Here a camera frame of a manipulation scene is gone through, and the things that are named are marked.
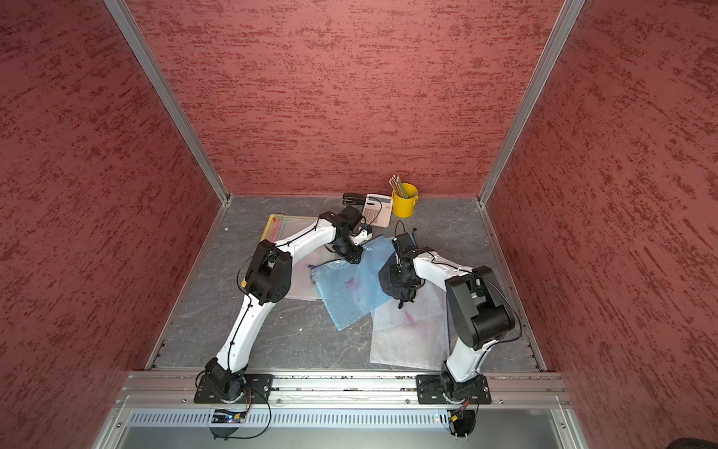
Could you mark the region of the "dark grey cloth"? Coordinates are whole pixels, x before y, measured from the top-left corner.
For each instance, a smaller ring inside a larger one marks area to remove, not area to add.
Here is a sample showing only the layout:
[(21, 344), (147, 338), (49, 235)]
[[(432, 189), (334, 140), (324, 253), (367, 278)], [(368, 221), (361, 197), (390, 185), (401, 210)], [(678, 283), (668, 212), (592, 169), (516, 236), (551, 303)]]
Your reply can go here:
[(398, 308), (405, 303), (413, 302), (418, 290), (424, 286), (415, 270), (409, 266), (400, 267), (388, 261), (379, 272), (381, 290), (387, 296), (399, 301)]

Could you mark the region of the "blue mesh document bag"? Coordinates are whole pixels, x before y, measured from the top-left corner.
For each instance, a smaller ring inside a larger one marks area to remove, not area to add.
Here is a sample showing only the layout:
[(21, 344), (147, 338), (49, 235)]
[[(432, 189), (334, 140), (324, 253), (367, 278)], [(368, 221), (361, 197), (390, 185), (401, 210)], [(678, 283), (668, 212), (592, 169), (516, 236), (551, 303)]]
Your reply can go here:
[(395, 254), (394, 246), (390, 239), (379, 236), (363, 249), (359, 264), (334, 260), (312, 269), (312, 280), (338, 331), (391, 299), (381, 287), (380, 271)]

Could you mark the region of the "green mesh document bag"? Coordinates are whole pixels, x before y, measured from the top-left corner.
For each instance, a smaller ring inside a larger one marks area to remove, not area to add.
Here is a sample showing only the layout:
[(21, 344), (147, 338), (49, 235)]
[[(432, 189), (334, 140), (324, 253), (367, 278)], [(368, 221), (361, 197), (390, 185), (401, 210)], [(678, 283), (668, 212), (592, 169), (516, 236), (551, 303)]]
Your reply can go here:
[(320, 292), (312, 278), (312, 269), (336, 259), (336, 255), (325, 247), (320, 247), (302, 258), (293, 266), (291, 288), (286, 297), (309, 301), (321, 300)]

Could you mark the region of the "yellow mesh document bag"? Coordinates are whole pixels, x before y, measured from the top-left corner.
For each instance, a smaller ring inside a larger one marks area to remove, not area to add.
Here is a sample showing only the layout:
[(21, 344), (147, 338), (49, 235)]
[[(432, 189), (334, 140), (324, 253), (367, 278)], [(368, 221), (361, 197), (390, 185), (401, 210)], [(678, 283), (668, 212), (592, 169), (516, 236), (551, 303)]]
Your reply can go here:
[(267, 219), (262, 239), (268, 241), (281, 241), (293, 235), (304, 232), (308, 227), (313, 226), (316, 217), (293, 216), (285, 214), (271, 214)]

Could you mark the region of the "clear white mesh document bag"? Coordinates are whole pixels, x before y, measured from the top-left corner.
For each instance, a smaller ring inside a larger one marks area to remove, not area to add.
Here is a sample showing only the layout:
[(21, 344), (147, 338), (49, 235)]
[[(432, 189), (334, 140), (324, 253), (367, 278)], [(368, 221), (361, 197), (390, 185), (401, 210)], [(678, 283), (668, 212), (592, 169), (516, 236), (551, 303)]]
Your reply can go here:
[(413, 302), (391, 299), (372, 312), (370, 362), (418, 370), (440, 370), (449, 356), (445, 292), (428, 282)]

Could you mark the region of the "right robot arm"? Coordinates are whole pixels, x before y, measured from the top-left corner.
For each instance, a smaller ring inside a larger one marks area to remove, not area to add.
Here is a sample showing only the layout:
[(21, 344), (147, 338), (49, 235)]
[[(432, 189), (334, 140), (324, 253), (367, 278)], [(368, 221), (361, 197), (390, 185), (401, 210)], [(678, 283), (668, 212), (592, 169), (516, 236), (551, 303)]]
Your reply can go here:
[(489, 351), (508, 342), (507, 335), (518, 327), (495, 273), (486, 266), (461, 266), (425, 248), (390, 256), (379, 282), (400, 305), (413, 301), (426, 284), (445, 293), (458, 341), (442, 364), (439, 391), (452, 403), (473, 396), (482, 387), (481, 368)]

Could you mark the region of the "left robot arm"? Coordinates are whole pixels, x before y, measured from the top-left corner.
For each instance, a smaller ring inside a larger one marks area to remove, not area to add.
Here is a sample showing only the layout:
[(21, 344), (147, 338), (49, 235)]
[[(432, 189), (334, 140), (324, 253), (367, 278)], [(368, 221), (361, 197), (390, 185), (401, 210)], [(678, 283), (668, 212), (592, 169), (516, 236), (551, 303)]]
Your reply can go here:
[(287, 239), (260, 241), (239, 283), (243, 293), (239, 315), (220, 351), (198, 376), (198, 394), (224, 403), (248, 397), (245, 373), (252, 346), (269, 312), (289, 293), (295, 264), (329, 246), (336, 256), (357, 265), (363, 245), (371, 238), (372, 226), (358, 209), (348, 206), (340, 213), (320, 214), (313, 224)]

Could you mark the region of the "black stapler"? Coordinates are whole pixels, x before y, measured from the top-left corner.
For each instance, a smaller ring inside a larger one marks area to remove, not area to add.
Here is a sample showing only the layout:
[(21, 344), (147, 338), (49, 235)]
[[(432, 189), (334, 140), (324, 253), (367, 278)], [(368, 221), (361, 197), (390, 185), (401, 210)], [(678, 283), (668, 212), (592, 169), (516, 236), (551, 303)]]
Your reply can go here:
[(363, 207), (366, 203), (366, 196), (356, 193), (345, 193), (342, 196), (342, 204)]

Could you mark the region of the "yellow mug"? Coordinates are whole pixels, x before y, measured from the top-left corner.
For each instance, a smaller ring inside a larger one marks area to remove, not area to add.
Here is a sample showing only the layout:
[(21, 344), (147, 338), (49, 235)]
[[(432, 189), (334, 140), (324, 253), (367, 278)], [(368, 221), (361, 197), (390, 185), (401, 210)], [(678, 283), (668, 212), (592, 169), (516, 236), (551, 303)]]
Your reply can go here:
[(411, 183), (402, 183), (402, 188), (405, 196), (400, 196), (397, 192), (393, 193), (393, 213), (394, 216), (405, 219), (414, 215), (419, 193), (418, 188)]

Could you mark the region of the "pink calculator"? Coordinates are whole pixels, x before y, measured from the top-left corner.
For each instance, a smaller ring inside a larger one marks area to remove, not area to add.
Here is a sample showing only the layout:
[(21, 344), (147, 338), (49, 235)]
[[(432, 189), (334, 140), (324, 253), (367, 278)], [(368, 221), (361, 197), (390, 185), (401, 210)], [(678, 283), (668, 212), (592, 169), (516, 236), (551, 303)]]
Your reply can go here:
[(390, 225), (394, 198), (378, 194), (367, 194), (363, 208), (366, 223), (370, 226), (386, 228)]

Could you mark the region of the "pencils in mug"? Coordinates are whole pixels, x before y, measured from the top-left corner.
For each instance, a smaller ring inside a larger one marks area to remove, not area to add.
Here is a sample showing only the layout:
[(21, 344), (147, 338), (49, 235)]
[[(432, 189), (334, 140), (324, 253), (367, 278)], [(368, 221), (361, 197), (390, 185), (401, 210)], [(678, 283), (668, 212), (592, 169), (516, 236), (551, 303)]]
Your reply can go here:
[(404, 185), (403, 185), (402, 181), (400, 180), (400, 177), (398, 177), (398, 175), (392, 176), (389, 180), (389, 183), (392, 186), (394, 193), (399, 198), (408, 198), (409, 197), (408, 194), (406, 193), (406, 191), (404, 189)]

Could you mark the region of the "perforated metal strip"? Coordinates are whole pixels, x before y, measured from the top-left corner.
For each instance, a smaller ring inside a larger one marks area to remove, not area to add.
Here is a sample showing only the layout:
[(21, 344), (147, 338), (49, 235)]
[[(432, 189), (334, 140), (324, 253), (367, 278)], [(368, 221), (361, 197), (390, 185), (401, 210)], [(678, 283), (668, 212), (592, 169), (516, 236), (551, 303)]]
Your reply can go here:
[[(139, 409), (127, 420), (129, 428), (209, 428), (214, 409)], [(447, 428), (445, 410), (433, 409), (272, 409), (269, 428)], [(267, 409), (253, 409), (239, 430), (261, 430)]]

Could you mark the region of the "right black connector box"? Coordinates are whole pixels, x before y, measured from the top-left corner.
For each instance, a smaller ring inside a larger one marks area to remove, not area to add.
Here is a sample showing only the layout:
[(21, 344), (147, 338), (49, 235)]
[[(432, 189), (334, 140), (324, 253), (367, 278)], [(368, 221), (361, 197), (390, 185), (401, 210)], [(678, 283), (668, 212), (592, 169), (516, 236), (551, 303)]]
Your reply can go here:
[(459, 408), (450, 411), (448, 420), (452, 437), (467, 439), (476, 426), (477, 409), (470, 406), (470, 400), (466, 400)]

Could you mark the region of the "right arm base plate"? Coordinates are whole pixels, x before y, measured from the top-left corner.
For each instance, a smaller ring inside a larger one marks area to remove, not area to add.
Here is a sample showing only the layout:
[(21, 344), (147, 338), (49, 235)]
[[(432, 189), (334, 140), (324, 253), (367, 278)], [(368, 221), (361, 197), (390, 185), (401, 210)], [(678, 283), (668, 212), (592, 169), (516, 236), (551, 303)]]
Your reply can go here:
[(464, 383), (457, 383), (449, 374), (417, 375), (416, 392), (420, 404), (492, 403), (488, 381), (482, 374)]

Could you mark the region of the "aluminium front rail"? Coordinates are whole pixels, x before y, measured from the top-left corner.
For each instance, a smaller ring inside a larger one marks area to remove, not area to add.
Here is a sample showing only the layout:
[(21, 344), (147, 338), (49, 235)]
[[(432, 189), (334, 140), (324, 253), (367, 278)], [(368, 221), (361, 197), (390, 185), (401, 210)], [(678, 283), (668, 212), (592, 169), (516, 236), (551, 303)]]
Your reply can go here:
[[(269, 396), (272, 407), (422, 408), (416, 372), (256, 372), (250, 386)], [(573, 408), (562, 375), (549, 372), (487, 372), (482, 387), (493, 409)], [(131, 372), (115, 405), (198, 408), (200, 381), (193, 370)]]

